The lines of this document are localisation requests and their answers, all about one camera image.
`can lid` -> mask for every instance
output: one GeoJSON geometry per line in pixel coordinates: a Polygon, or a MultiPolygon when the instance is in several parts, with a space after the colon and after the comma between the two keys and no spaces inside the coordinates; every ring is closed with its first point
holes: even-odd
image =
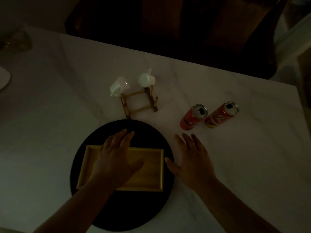
{"type": "Polygon", "coordinates": [[[204,119],[207,115],[207,109],[204,107],[204,105],[197,104],[192,107],[192,114],[197,119],[204,119]]]}
{"type": "Polygon", "coordinates": [[[225,103],[225,111],[229,115],[236,115],[239,112],[238,106],[234,102],[225,103]]]}

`forearm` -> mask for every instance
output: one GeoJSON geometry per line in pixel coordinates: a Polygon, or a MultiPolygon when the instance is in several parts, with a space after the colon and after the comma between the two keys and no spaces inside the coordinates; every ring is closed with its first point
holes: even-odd
{"type": "Polygon", "coordinates": [[[112,192],[108,182],[90,180],[34,233],[86,232],[112,192]]]}
{"type": "Polygon", "coordinates": [[[216,178],[202,182],[196,192],[227,233],[280,233],[216,178]]]}

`black round placemat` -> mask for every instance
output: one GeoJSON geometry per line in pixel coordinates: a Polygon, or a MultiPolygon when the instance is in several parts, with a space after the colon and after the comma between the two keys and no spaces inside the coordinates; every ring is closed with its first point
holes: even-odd
{"type": "MultiPolygon", "coordinates": [[[[105,124],[89,135],[78,149],[70,173],[71,194],[74,195],[87,145],[102,145],[107,137],[126,128],[135,131],[130,147],[164,149],[164,156],[174,161],[171,148],[162,134],[147,123],[117,120],[105,124]]],[[[108,231],[129,231],[154,218],[165,205],[174,184],[174,175],[164,162],[163,192],[115,191],[100,211],[93,225],[108,231]]]]}

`person's left hand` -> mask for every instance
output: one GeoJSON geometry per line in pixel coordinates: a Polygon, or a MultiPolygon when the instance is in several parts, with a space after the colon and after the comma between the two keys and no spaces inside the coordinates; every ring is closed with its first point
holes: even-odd
{"type": "Polygon", "coordinates": [[[144,160],[139,159],[129,164],[126,152],[130,146],[134,132],[126,136],[126,129],[107,138],[102,145],[99,156],[93,166],[90,180],[106,182],[115,190],[125,184],[131,176],[144,165],[144,160]]]}

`hand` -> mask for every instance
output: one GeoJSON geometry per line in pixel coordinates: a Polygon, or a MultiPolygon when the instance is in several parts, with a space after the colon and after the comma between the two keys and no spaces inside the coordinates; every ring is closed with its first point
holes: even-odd
{"type": "Polygon", "coordinates": [[[213,164],[205,147],[194,134],[191,134],[192,139],[185,133],[182,137],[186,143],[178,135],[174,136],[181,152],[181,166],[179,167],[167,157],[165,162],[175,176],[186,186],[198,192],[201,185],[216,178],[213,164]]]}
{"type": "Polygon", "coordinates": [[[90,180],[108,182],[112,190],[125,184],[131,176],[144,165],[144,160],[129,164],[126,152],[130,146],[134,132],[126,136],[126,129],[107,138],[102,145],[99,156],[93,166],[90,180]]]}

